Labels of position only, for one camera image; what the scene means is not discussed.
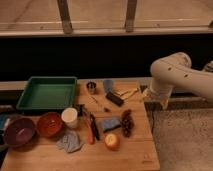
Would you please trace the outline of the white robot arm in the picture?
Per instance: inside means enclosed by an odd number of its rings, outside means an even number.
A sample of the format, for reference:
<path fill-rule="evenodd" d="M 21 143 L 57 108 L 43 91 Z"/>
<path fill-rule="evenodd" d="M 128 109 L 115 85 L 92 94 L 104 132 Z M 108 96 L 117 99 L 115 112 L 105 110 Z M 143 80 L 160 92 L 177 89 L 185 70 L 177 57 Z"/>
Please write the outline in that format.
<path fill-rule="evenodd" d="M 179 87 L 213 103 L 213 73 L 191 66 L 190 57 L 183 52 L 155 60 L 150 66 L 151 82 L 143 97 L 158 101 L 166 109 L 173 88 Z"/>

